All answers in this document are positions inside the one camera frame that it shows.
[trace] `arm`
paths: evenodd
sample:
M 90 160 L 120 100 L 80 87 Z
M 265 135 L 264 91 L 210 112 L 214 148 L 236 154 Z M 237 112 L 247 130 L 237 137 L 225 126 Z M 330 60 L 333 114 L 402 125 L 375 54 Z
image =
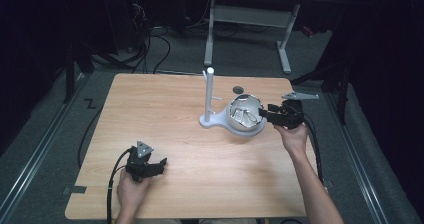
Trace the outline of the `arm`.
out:
M 306 155 L 307 128 L 304 125 L 292 130 L 277 125 L 274 128 L 280 132 L 284 147 L 293 161 L 309 222 L 343 223 L 337 207 L 309 163 Z
M 119 211 L 116 224 L 133 223 L 138 209 L 144 200 L 151 178 L 145 178 L 142 182 L 133 181 L 130 174 L 121 170 L 117 189 L 121 210 Z

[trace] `white stand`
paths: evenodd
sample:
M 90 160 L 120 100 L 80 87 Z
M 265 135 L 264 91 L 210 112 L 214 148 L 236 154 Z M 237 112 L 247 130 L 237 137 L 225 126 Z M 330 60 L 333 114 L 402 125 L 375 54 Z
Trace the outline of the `white stand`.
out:
M 262 119 L 262 121 L 258 124 L 255 129 L 250 131 L 240 131 L 232 127 L 227 121 L 227 113 L 226 109 L 221 111 L 218 114 L 215 114 L 211 110 L 211 101 L 212 101 L 212 89 L 213 89 L 213 75 L 214 69 L 209 67 L 206 71 L 206 100 L 205 100 L 205 114 L 201 115 L 199 118 L 199 123 L 203 128 L 211 128 L 215 126 L 224 127 L 231 133 L 242 136 L 242 137 L 252 137 L 257 135 L 262 129 L 265 127 L 266 119 Z
M 259 26 L 272 26 L 285 28 L 285 33 L 281 41 L 277 42 L 277 49 L 280 55 L 283 72 L 291 73 L 290 64 L 286 53 L 286 44 L 296 21 L 300 5 L 294 6 L 292 12 L 280 12 L 262 9 L 252 9 L 234 6 L 215 5 L 215 0 L 211 0 L 209 13 L 209 31 L 206 41 L 205 66 L 212 66 L 213 56 L 213 26 L 215 21 L 243 23 Z

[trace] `hand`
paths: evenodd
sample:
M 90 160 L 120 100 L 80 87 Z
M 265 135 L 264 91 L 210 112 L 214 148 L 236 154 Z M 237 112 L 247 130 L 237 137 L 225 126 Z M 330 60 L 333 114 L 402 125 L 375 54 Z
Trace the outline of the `hand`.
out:
M 280 132 L 283 145 L 293 158 L 298 155 L 306 154 L 306 139 L 308 129 L 301 124 L 298 127 L 288 130 L 282 126 L 274 125 L 274 128 Z
M 146 196 L 151 179 L 149 177 L 143 179 L 141 182 L 135 182 L 125 169 L 121 170 L 117 189 L 121 211 L 119 212 L 116 223 L 132 223 Z

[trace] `stand base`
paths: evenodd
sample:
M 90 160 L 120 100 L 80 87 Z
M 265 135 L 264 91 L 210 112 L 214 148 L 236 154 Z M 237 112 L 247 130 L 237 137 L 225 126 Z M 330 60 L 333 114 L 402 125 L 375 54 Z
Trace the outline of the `stand base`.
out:
M 240 131 L 232 127 L 227 122 L 226 110 L 224 109 L 222 112 L 218 114 L 211 115 L 210 120 L 208 122 L 205 121 L 205 115 L 201 115 L 199 118 L 199 122 L 203 128 L 211 128 L 215 126 L 220 126 L 220 127 L 224 127 L 225 129 L 227 129 L 228 131 L 230 131 L 231 133 L 237 136 L 252 137 L 259 134 L 259 132 L 261 132 L 262 129 L 264 129 L 266 124 L 266 119 L 265 118 L 262 119 L 262 121 L 258 124 L 258 126 L 253 130 Z

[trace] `desk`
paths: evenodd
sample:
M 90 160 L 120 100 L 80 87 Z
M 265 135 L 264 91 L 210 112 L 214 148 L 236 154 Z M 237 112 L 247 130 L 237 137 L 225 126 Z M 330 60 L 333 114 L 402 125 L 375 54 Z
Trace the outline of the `desk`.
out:
M 300 5 L 296 4 L 294 5 L 294 8 L 291 12 L 284 12 L 244 7 L 232 7 L 227 5 L 215 5 L 215 0 L 211 0 L 209 11 L 209 31 L 205 49 L 205 66 L 212 65 L 214 22 L 232 22 L 284 28 L 285 32 L 281 36 L 281 41 L 277 42 L 277 50 L 280 56 L 283 72 L 285 74 L 290 74 L 291 67 L 285 48 L 293 25 L 296 21 L 299 8 Z
M 292 91 L 282 78 L 214 78 L 212 109 L 222 110 L 234 86 L 256 95 L 266 107 Z M 203 76 L 119 74 L 115 77 L 66 208 L 69 219 L 106 219 L 108 180 L 118 157 L 137 140 L 155 149 L 150 159 L 167 157 L 163 175 L 150 185 L 138 218 L 231 218 L 305 216 L 291 159 L 271 124 L 251 138 L 221 127 L 204 129 Z M 315 167 L 310 142 L 307 154 Z M 119 203 L 115 176 L 112 216 Z

